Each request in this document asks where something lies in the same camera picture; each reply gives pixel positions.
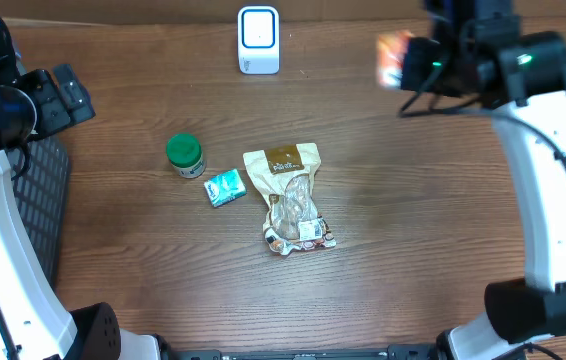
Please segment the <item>orange tissue pack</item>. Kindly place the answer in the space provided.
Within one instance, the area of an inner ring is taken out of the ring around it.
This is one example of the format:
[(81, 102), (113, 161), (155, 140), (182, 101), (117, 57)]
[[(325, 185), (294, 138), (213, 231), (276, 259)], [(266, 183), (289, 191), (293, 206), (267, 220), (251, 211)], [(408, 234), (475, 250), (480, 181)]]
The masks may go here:
[(408, 30), (382, 33), (377, 37), (377, 83), (387, 89), (399, 89), (404, 58), (414, 34)]

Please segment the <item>beige brown snack pouch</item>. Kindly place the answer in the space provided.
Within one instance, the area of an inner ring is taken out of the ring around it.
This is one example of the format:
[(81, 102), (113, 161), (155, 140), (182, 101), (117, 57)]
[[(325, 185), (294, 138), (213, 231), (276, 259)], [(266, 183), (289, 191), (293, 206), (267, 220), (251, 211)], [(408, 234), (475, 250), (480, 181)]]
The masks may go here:
[(313, 200), (315, 175), (321, 165), (316, 144), (247, 152), (243, 160), (248, 177), (268, 207), (262, 230), (271, 251), (287, 256), (337, 245)]

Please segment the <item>small teal tissue pack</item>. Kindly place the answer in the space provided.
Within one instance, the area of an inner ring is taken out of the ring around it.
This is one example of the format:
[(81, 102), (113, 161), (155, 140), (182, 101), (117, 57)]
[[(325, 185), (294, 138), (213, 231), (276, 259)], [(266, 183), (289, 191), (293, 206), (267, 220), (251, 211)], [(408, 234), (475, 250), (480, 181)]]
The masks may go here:
[(247, 193), (237, 169), (216, 175), (204, 182), (208, 199), (215, 208), (244, 196)]

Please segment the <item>green lid white jar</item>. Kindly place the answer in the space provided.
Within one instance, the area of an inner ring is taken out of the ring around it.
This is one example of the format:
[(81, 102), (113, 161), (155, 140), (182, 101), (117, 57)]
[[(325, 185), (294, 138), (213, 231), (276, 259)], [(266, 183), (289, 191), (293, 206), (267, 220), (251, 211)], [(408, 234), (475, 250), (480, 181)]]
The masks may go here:
[(197, 178), (206, 169), (202, 146), (199, 140), (191, 134), (174, 135), (167, 142), (166, 155), (175, 171), (184, 178)]

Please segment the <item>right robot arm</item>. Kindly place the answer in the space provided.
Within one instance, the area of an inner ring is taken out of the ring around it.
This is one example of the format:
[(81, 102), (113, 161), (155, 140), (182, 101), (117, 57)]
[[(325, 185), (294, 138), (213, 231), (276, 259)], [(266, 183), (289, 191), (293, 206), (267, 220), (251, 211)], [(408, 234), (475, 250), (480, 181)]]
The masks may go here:
[(566, 41), (523, 34), (509, 1), (429, 1), (430, 37), (406, 40), (393, 73), (446, 115), (486, 117), (506, 155), (525, 241), (521, 278), (489, 284), (484, 311), (441, 333), (435, 359), (522, 359), (566, 336)]

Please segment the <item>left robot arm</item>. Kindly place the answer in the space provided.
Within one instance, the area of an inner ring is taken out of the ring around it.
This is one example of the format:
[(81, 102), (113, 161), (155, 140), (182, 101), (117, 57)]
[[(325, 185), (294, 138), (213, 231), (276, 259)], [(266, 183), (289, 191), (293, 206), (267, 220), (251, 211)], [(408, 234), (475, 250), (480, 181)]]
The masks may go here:
[(24, 72), (0, 17), (0, 359), (151, 359), (168, 357), (157, 337), (122, 329), (111, 306), (64, 308), (25, 230), (8, 160), (91, 119), (90, 96), (68, 65)]

